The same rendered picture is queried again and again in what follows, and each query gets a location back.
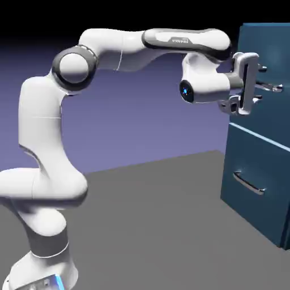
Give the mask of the teal blue cabinet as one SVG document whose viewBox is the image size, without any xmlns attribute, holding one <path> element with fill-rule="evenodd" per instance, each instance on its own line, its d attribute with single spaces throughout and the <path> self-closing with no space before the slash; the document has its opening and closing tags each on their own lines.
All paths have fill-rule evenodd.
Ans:
<svg viewBox="0 0 290 290">
<path fill-rule="evenodd" d="M 245 23 L 238 50 L 258 53 L 258 80 L 283 90 L 257 89 L 251 113 L 230 118 L 221 199 L 290 250 L 290 23 Z"/>
</svg>

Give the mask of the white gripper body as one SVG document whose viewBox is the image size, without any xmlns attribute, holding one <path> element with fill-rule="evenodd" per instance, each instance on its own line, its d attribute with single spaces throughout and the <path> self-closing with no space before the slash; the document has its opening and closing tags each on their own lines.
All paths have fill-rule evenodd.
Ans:
<svg viewBox="0 0 290 290">
<path fill-rule="evenodd" d="M 243 89 L 240 95 L 240 104 L 237 113 L 239 115 L 249 115 L 253 105 L 259 55 L 257 53 L 237 52 L 233 58 L 234 72 L 243 81 Z"/>
</svg>

